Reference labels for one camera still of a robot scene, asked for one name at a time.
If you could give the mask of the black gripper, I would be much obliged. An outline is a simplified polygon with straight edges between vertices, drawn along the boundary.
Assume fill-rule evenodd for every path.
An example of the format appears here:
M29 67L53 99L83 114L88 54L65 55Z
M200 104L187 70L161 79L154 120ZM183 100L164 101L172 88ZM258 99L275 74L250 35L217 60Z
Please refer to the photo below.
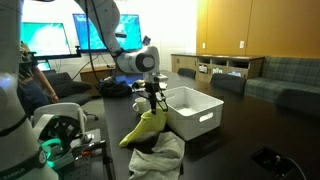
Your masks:
M144 88L150 101L151 113L156 114L156 93L160 90L159 83L145 80Z

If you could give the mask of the white green robot base device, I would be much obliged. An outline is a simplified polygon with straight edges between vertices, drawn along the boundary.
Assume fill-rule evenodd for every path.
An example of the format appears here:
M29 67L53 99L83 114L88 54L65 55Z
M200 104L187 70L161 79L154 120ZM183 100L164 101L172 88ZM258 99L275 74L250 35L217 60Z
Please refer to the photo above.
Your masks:
M42 106L31 118L33 130L45 151L47 164L53 170L63 167L100 149L105 141L96 140L85 130L87 115L76 103L57 103Z

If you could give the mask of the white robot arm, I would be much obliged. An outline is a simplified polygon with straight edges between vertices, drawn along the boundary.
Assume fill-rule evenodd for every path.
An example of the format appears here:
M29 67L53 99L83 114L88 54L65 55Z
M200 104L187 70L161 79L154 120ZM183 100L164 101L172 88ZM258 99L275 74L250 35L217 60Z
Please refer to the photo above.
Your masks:
M159 53L154 46L136 52L123 50L117 41L120 12L114 0L74 0L86 11L119 69L142 73L145 89L159 91ZM17 95L20 62L20 30L24 0L0 0L0 179L58 180L47 164L31 122Z

